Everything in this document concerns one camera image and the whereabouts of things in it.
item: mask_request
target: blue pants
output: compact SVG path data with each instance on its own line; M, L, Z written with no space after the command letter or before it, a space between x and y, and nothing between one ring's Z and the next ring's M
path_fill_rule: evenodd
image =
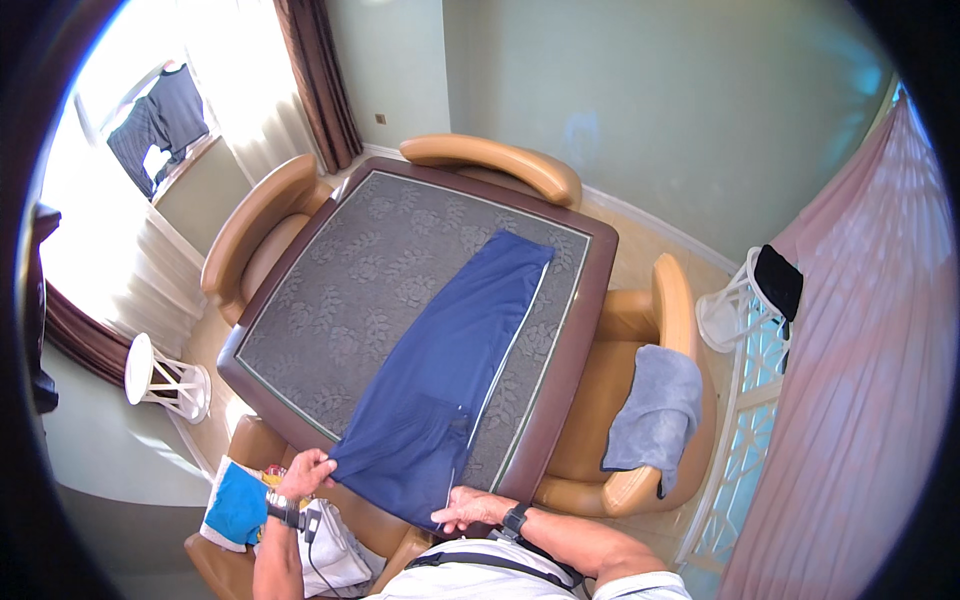
M554 249L499 229L396 343L330 452L333 479L424 529L460 481Z

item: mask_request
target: white baseboard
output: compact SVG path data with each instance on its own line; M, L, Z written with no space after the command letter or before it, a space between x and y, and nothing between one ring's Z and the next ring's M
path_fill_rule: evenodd
M406 158L400 153L400 150L396 148L388 148L387 146L377 146L376 144L364 144L363 149L367 154L374 156L383 156L384 158L395 158L396 160L407 161Z
M210 466L210 463L200 451L197 443L193 441L193 436L191 436L190 432L187 431L186 421L175 415L170 410L167 410L167 416L170 417L170 421L173 422L174 427L177 427L177 432L180 433L183 443L186 444L186 449L190 450L190 456L192 456L193 460L197 462L197 467L204 472L204 477L206 480L210 483L213 483L213 478L216 477L217 471Z
M384 156L386 158L406 160L406 158L404 158L400 153L400 150L397 150L396 148L377 146L376 144L364 144L363 147L368 154L374 156ZM714 267L722 269L730 276L733 276L733 274L736 273L736 270L740 268L740 265L734 263L723 254L691 236L689 233L673 227L666 221L653 216L642 208L637 208L636 206L626 203L615 196L611 196L606 192L601 192L595 187L584 185L584 200L599 206L603 206L604 208L608 208L613 212L617 212L629 219L637 221L644 227L655 231L671 242L680 244L689 251L697 254L706 260L706 262L710 263Z

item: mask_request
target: tan leather armchair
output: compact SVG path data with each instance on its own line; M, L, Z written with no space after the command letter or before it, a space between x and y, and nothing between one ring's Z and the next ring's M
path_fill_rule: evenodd
M287 160L233 210L206 256L200 286L236 325L247 303L300 230L330 198L313 155Z
M583 185L576 172L536 150L472 135L430 133L401 143L400 153L414 164L459 173L571 210L580 208Z
M714 444L716 392L694 320L690 286L673 255L657 259L652 287L607 293L580 386L537 488L539 504L580 516L669 511L689 500L703 482ZM656 468L600 470L607 433L630 392L636 350L644 344L686 354L700 367L704 380L702 420L684 450L677 486L663 500L657 499Z
M290 467L296 455L297 451L269 425L248 415L237 424L228 452L237 463L257 469L273 464ZM333 489L317 488L316 494L329 499L340 509L344 523L361 543L387 558L387 566L371 593L381 591L404 566L433 543L428 534L388 515L340 484ZM217 597L221 600L252 600L254 555L250 547L246 553L232 552L200 534L187 538L183 547Z

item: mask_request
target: blue towel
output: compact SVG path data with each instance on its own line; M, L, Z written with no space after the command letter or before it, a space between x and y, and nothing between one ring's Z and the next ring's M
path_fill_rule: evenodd
M600 470L660 470L663 498L677 485L677 465L700 423L704 380L689 356L648 344L636 351L634 385L616 414Z
M427 304L330 451L333 479L424 529L473 433L554 249L498 230Z
M266 496L267 484L230 463L204 523L233 543L256 543L267 522Z

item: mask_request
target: square table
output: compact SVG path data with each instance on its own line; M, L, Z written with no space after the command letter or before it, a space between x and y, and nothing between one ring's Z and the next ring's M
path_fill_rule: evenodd
M329 450L396 341L498 228L556 254L461 483L530 501L607 293L617 234L604 223L484 181L370 158L277 261L218 371L294 448Z

